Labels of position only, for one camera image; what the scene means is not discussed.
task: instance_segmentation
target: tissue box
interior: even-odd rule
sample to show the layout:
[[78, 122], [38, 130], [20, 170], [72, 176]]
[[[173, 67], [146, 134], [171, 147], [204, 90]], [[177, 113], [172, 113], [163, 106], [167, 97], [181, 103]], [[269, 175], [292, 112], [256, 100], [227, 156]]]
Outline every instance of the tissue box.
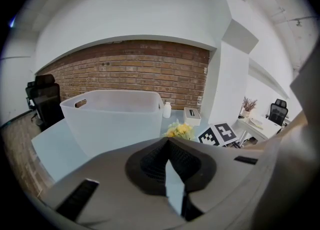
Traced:
[[192, 126], [199, 126], [201, 122], [201, 116], [198, 110], [190, 107], [184, 108], [183, 119], [186, 124]]

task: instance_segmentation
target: desk leg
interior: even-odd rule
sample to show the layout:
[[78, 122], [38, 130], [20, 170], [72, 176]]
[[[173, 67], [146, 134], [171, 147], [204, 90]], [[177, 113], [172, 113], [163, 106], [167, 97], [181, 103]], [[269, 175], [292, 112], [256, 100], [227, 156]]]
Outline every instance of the desk leg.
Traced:
[[243, 143], [244, 143], [244, 141], [245, 141], [245, 137], [246, 137], [246, 135], [247, 135], [247, 131], [245, 130], [244, 132], [243, 132], [243, 134], [242, 134], [242, 136], [241, 136], [241, 138], [240, 138], [240, 141], [239, 141], [239, 146], [240, 147], [243, 147]]

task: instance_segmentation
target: wooden floor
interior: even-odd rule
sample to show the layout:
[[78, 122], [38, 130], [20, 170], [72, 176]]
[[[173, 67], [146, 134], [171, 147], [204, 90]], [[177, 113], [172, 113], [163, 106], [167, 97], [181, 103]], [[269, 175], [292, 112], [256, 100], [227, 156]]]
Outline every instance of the wooden floor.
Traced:
[[31, 112], [14, 120], [1, 130], [1, 134], [6, 155], [22, 189], [41, 199], [54, 181], [31, 143], [31, 139], [40, 133], [39, 127], [31, 122], [34, 114]]

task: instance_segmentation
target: translucent plastic bin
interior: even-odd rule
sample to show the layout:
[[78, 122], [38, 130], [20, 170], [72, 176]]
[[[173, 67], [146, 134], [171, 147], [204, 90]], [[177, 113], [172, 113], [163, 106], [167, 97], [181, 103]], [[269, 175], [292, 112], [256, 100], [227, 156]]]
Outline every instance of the translucent plastic bin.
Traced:
[[[86, 104], [76, 108], [76, 103]], [[150, 91], [94, 90], [60, 104], [65, 120], [89, 156], [159, 138], [164, 104]]]

